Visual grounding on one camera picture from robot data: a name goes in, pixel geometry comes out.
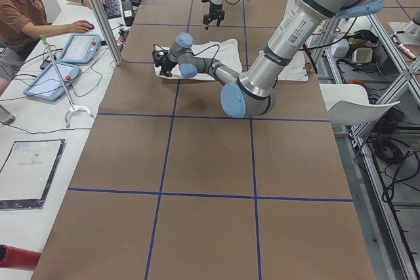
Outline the person's hand on mouse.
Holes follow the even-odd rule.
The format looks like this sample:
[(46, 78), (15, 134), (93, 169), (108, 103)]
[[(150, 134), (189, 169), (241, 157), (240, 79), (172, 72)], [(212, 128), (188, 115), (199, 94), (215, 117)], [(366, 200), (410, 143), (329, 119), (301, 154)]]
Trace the person's hand on mouse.
[(68, 31), (70, 33), (87, 33), (88, 31), (91, 31), (87, 26), (88, 23), (90, 22), (87, 20), (75, 21), (68, 26)]

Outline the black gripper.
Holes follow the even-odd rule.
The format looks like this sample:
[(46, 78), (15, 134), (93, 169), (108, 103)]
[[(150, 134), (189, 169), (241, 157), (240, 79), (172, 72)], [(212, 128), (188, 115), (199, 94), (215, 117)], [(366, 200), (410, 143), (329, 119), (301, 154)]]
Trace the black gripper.
[(168, 54), (164, 54), (161, 56), (161, 70), (159, 72), (160, 75), (164, 77), (172, 77), (172, 70), (177, 65), (176, 62), (173, 62), (169, 57)]
[(222, 9), (222, 4), (214, 4), (210, 2), (209, 12), (203, 15), (203, 25), (205, 29), (209, 29), (211, 21), (217, 20), (217, 26), (221, 25), (221, 22), (224, 20), (224, 10)]

